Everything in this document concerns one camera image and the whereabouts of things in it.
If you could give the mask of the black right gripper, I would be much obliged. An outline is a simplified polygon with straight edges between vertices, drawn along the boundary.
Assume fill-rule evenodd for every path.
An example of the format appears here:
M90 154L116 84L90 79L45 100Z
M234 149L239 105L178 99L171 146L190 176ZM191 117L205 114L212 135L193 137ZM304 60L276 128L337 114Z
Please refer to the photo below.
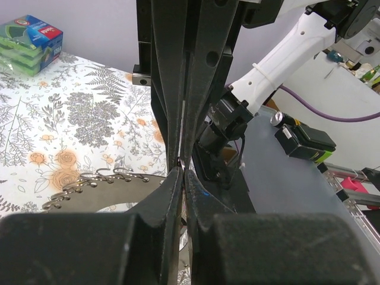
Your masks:
M167 166L176 167L182 119L184 53L188 69L181 158L189 167L197 123L225 44L234 49L241 27L271 24L283 1L137 1L139 63L132 83L149 86L160 76L167 115ZM154 49L158 71L152 70Z

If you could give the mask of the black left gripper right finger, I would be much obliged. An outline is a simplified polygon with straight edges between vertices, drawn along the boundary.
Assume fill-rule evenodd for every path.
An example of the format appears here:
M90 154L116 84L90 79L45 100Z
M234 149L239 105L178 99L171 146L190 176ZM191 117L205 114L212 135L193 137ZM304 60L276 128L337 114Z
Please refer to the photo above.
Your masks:
M377 264L332 214L238 214L184 175L192 284L378 284Z

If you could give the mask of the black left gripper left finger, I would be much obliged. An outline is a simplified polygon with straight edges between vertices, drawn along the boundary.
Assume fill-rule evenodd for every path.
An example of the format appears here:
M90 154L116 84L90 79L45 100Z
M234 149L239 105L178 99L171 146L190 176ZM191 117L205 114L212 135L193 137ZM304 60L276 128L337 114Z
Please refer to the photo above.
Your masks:
M83 173L43 206L42 213L1 220L2 284L176 284L183 170L165 178L107 168ZM104 205L66 213L64 204L117 190L144 198L124 213Z

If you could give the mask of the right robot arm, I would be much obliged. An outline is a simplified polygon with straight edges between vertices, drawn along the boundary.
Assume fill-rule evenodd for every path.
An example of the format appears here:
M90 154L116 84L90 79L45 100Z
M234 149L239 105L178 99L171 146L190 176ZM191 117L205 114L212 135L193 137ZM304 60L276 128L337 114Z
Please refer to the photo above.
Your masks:
M256 113L308 59L358 34L378 1L138 1L139 63L132 81L151 87L166 145L167 168L189 166L209 105L221 95L241 28L265 26L303 8L294 27L231 83L230 92Z

